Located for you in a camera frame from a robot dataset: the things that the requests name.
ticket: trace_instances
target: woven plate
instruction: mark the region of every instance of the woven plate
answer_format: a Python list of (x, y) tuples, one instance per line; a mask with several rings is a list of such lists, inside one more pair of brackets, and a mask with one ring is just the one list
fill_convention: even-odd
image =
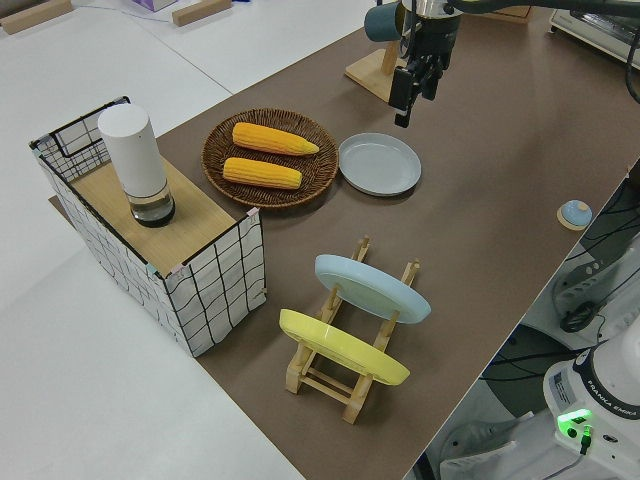
[[(249, 122), (295, 133), (320, 147), (315, 155), (301, 157), (259, 152), (234, 145), (231, 133), (237, 122)], [(222, 177), (229, 157), (276, 163), (302, 172), (297, 190), (254, 187), (228, 182)], [(286, 208), (309, 202), (331, 185), (338, 172), (338, 147), (316, 122), (299, 113), (274, 108), (248, 110), (220, 123), (209, 134), (202, 149), (202, 168), (209, 181), (224, 195), (245, 205), (260, 208)]]

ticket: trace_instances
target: plate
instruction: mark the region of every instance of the plate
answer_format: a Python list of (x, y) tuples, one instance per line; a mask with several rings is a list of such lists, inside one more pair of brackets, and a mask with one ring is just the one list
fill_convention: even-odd
[(337, 255), (316, 257), (316, 276), (328, 289), (352, 305), (389, 320), (399, 312), (398, 323), (419, 323), (431, 306), (409, 285), (366, 263)]
[(372, 345), (338, 328), (293, 310), (280, 311), (282, 331), (320, 355), (377, 382), (400, 385), (409, 370)]
[(418, 183), (422, 173), (420, 159), (411, 147), (383, 133), (349, 137), (339, 152), (344, 178), (369, 195), (399, 195)]
[[(237, 122), (295, 133), (315, 143), (320, 150), (314, 155), (294, 156), (238, 147), (232, 138), (233, 126)], [(229, 157), (295, 168), (302, 172), (302, 184), (297, 190), (281, 190), (229, 182), (222, 176), (224, 162)], [(304, 115), (276, 108), (257, 108), (238, 113), (216, 126), (204, 143), (201, 163), (207, 179), (227, 197), (252, 207), (280, 209), (307, 203), (331, 185), (338, 173), (338, 147), (324, 128)]]

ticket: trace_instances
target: black cable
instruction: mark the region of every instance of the black cable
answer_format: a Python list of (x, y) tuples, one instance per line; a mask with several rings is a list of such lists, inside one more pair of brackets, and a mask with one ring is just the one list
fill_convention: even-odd
[(638, 26), (638, 28), (636, 29), (636, 34), (634, 35), (633, 41), (631, 42), (631, 48), (629, 48), (629, 56), (627, 57), (627, 68), (624, 76), (629, 94), (636, 102), (640, 103), (640, 95), (638, 95), (635, 88), (633, 88), (633, 83), (631, 83), (631, 75), (633, 74), (633, 55), (638, 48), (638, 44), (640, 44), (640, 26)]
[(611, 202), (611, 205), (609, 205), (605, 210), (603, 210), (603, 212), (602, 212), (603, 214), (608, 214), (608, 213), (611, 211), (611, 209), (612, 209), (613, 207), (615, 207), (615, 206), (618, 204), (618, 202), (619, 202), (620, 200), (622, 200), (622, 196), (624, 195), (624, 191), (625, 191), (626, 189), (627, 189), (627, 181), (626, 181), (626, 180), (624, 180), (624, 181), (622, 182), (621, 188), (619, 188), (619, 189), (618, 189), (618, 191), (616, 192), (618, 195), (617, 195), (617, 196), (616, 196), (616, 198)]
[(636, 203), (633, 207), (621, 208), (620, 210), (607, 210), (602, 215), (615, 215), (616, 213), (632, 212), (640, 207), (640, 203)]
[(582, 459), (584, 458), (584, 455), (580, 455), (575, 462), (573, 462), (570, 465), (567, 465), (566, 467), (561, 468), (560, 470), (558, 470), (555, 473), (552, 473), (551, 475), (547, 475), (546, 477), (542, 478), (541, 480), (549, 480), (551, 478), (556, 478), (558, 475), (560, 475), (561, 473), (566, 472), (567, 470), (569, 470), (570, 468), (575, 467), (577, 464), (579, 464)]
[(620, 285), (618, 285), (616, 288), (614, 288), (613, 290), (611, 290), (609, 293), (607, 293), (602, 300), (600, 300), (596, 305), (602, 305), (604, 304), (604, 301), (609, 298), (611, 295), (613, 295), (616, 291), (618, 291), (618, 289), (622, 288), (622, 286), (627, 283), (629, 280), (631, 280), (634, 275), (636, 273), (640, 272), (640, 267), (636, 268), (633, 273), (631, 275), (629, 275), (627, 278), (624, 279), (624, 281), (622, 283), (620, 283)]
[(606, 317), (600, 313), (598, 313), (596, 317), (602, 318), (602, 322), (600, 322), (600, 326), (598, 327), (598, 332), (596, 333), (596, 343), (593, 345), (594, 347), (600, 343), (600, 333), (602, 332), (602, 327), (604, 327), (604, 322), (607, 321)]
[[(591, 240), (591, 241), (595, 241), (595, 240), (599, 240), (603, 237), (610, 237), (611, 235), (614, 235), (616, 233), (621, 232), (622, 230), (626, 230), (624, 227), (627, 227), (631, 222), (637, 220), (638, 218), (640, 218), (640, 214), (637, 214), (635, 217), (627, 220), (626, 222), (624, 222), (622, 225), (620, 225), (619, 227), (614, 228), (613, 230), (611, 230), (610, 232), (607, 233), (603, 233), (598, 235), (597, 237), (587, 237), (586, 235), (583, 237), (587, 240)], [(631, 225), (628, 228), (633, 228), (633, 227), (637, 227), (639, 225)]]
[(576, 259), (576, 258), (578, 258), (578, 257), (581, 257), (582, 255), (584, 255), (584, 254), (586, 254), (586, 253), (589, 253), (589, 252), (590, 252), (591, 250), (593, 250), (595, 247), (597, 247), (597, 246), (598, 246), (598, 245), (600, 245), (602, 242), (604, 242), (607, 238), (611, 237), (612, 235), (615, 235), (616, 233), (620, 233), (620, 232), (622, 232), (622, 231), (624, 231), (624, 230), (629, 230), (629, 229), (631, 229), (631, 228), (638, 228), (638, 227), (640, 227), (640, 225), (630, 225), (630, 226), (628, 226), (628, 227), (619, 227), (619, 228), (617, 228), (616, 230), (614, 230), (613, 232), (609, 232), (609, 233), (607, 234), (607, 236), (606, 236), (606, 237), (604, 237), (604, 238), (602, 238), (602, 239), (598, 240), (598, 241), (597, 241), (596, 243), (594, 243), (593, 245), (589, 245), (589, 247), (588, 247), (588, 248), (585, 248), (585, 249), (584, 249), (584, 251), (582, 251), (582, 252), (580, 252), (580, 253), (576, 253), (575, 255), (573, 255), (573, 256), (571, 256), (571, 257), (568, 257), (568, 258), (566, 258), (564, 261), (565, 261), (565, 262), (568, 262), (569, 260), (574, 260), (574, 259)]
[(522, 362), (522, 361), (531, 360), (531, 359), (534, 359), (534, 358), (567, 357), (567, 356), (577, 357), (578, 355), (580, 355), (585, 350), (588, 350), (588, 347), (587, 348), (579, 348), (577, 350), (566, 350), (564, 352), (534, 353), (534, 354), (531, 354), (531, 355), (523, 355), (521, 357), (509, 358), (508, 361), (507, 360), (496, 360), (496, 361), (491, 362), (489, 364), (489, 366), (503, 365), (505, 363), (512, 363), (512, 362)]
[(529, 380), (530, 378), (540, 378), (544, 377), (544, 373), (536, 373), (535, 375), (526, 375), (524, 377), (514, 377), (514, 378), (487, 378), (480, 377), (478, 380), (484, 380), (485, 382), (517, 382), (520, 380)]
[(520, 365), (516, 365), (515, 362), (513, 362), (510, 358), (505, 357), (501, 353), (498, 353), (497, 356), (500, 357), (501, 359), (505, 360), (506, 362), (509, 363), (509, 365), (511, 365), (514, 368), (517, 368), (521, 372), (530, 373), (531, 375), (540, 375), (540, 372), (534, 372), (533, 370), (529, 370), (527, 368), (521, 367)]
[(417, 10), (418, 10), (418, 0), (411, 0), (411, 12), (409, 12), (409, 15), (411, 15), (411, 29), (409, 31), (409, 44), (407, 45), (407, 51), (404, 53), (401, 53), (400, 58), (405, 59), (409, 56), (409, 54), (413, 51), (413, 45), (415, 43), (415, 39), (416, 39), (416, 20), (418, 18), (418, 14), (417, 14)]

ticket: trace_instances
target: brown mat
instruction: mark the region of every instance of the brown mat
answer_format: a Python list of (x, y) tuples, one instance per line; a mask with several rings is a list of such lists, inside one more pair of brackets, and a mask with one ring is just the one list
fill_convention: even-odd
[[(207, 182), (200, 151), (244, 110), (300, 112), (338, 143), (388, 133), (421, 157), (421, 181), (400, 197), (367, 196), (339, 176), (322, 201), (265, 214), (267, 303), (199, 358), (307, 478), (401, 478), (577, 242), (558, 207), (578, 198), (598, 211), (638, 158), (640, 107), (622, 64), (546, 33), (549, 16), (538, 9), (528, 25), (465, 17), (436, 101), (418, 100), (406, 130), (344, 76), (379, 48), (358, 31), (160, 138), (163, 155), (236, 218), (246, 208)], [(315, 313), (326, 295), (315, 256), (348, 256), (363, 234), (368, 263), (387, 273), (420, 258), (414, 288), (433, 313), (397, 327), (387, 351), (412, 373), (399, 387), (374, 385), (351, 426), (338, 402), (285, 391), (295, 343), (278, 312)], [(335, 323), (367, 340), (377, 324), (348, 305)]]

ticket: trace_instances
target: yellow corn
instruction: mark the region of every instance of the yellow corn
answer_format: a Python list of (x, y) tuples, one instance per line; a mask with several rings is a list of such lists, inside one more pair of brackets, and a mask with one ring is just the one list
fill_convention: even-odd
[(229, 157), (224, 162), (225, 180), (258, 187), (295, 190), (302, 183), (302, 172), (269, 162)]
[(299, 135), (255, 123), (238, 122), (233, 126), (233, 143), (261, 152), (284, 155), (318, 153), (318, 146)]

